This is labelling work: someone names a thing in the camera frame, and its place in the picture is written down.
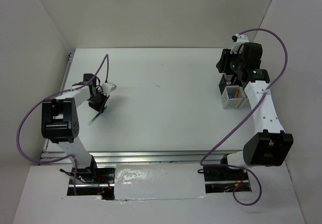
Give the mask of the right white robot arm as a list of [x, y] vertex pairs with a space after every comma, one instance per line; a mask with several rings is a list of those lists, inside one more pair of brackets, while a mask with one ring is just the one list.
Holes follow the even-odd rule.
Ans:
[[229, 154], [219, 173], [225, 180], [237, 174], [237, 167], [277, 167], [285, 161], [294, 142], [281, 125], [272, 100], [269, 74], [261, 69], [262, 46], [258, 43], [235, 43], [224, 49], [216, 67], [220, 73], [236, 76], [249, 100], [255, 125], [254, 136], [243, 150]]

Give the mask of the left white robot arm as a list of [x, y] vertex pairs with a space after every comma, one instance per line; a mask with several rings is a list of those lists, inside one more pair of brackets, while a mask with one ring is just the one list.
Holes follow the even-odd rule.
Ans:
[[99, 170], [94, 157], [85, 149], [78, 136], [80, 125], [77, 108], [87, 102], [91, 109], [103, 113], [116, 88], [114, 83], [101, 83], [92, 73], [85, 73], [83, 80], [73, 84], [68, 92], [42, 102], [42, 136], [57, 144], [72, 160], [76, 160], [71, 174], [86, 183], [96, 182]]

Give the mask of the orange lead case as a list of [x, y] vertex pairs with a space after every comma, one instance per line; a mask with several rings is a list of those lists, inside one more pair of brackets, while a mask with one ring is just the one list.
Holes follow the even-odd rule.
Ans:
[[234, 94], [234, 98], [235, 99], [238, 99], [239, 98], [239, 94], [240, 94], [239, 89], [236, 89], [235, 94]]

